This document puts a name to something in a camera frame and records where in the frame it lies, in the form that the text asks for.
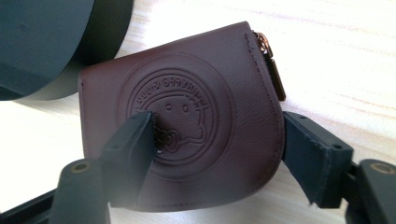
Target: black round object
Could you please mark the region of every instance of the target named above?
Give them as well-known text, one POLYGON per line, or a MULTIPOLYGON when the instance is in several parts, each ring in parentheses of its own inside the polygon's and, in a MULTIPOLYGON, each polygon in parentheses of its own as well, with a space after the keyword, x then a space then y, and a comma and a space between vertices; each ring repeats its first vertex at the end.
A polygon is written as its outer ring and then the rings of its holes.
POLYGON ((0 0, 0 100, 77 92, 81 68, 113 59, 133 0, 0 0))

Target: embossed logo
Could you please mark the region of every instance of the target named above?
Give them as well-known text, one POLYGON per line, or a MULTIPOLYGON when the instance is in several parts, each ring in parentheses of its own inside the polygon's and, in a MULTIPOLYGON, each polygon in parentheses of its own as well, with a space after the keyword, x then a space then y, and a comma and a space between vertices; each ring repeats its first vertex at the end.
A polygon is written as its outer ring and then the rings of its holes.
POLYGON ((150 172, 161 178, 190 178, 227 150, 232 101, 221 75, 210 65, 188 55, 163 55, 131 71, 120 90, 118 121, 152 111, 162 153, 150 172))
POLYGON ((187 73, 177 72, 145 80, 132 96, 130 114, 153 111, 156 140, 163 152, 159 158, 181 163, 203 149, 217 123, 210 91, 187 73))

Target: metal zipper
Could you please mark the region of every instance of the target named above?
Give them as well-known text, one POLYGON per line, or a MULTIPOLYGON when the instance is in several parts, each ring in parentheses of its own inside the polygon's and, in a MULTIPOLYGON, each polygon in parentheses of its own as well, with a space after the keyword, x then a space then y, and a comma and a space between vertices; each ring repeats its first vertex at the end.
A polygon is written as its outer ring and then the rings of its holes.
POLYGON ((280 80, 279 72, 277 71, 275 61, 274 59, 272 59, 272 57, 274 57, 274 53, 271 50, 268 39, 262 33, 254 32, 254 34, 257 36, 258 45, 260 50, 262 51, 263 58, 267 65, 268 72, 271 77, 271 81, 276 91, 277 99, 279 101, 285 101, 286 93, 285 90, 283 89, 282 81, 280 80))

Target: white table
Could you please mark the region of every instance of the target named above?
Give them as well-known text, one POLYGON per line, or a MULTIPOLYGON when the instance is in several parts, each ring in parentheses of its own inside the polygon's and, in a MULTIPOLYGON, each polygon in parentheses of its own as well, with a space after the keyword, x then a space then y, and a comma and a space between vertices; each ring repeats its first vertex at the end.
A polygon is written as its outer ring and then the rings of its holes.
MULTIPOLYGON (((287 101, 367 158, 396 163, 396 2, 134 1, 117 57, 238 21, 268 37, 287 101)), ((56 187, 82 158, 78 95, 0 102, 0 211, 56 187)), ((113 223, 345 223, 346 205, 309 205, 281 164, 261 191, 237 203, 150 214, 111 209, 113 223)))

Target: leather coin purse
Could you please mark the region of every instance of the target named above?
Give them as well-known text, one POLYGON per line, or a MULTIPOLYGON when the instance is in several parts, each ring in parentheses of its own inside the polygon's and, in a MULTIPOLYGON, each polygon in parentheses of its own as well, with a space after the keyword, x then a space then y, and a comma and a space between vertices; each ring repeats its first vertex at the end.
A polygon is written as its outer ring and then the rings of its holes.
POLYGON ((159 150, 130 209, 169 212, 235 202, 282 157, 285 95, 265 36, 240 22, 84 69, 86 158, 132 115, 152 111, 159 150))

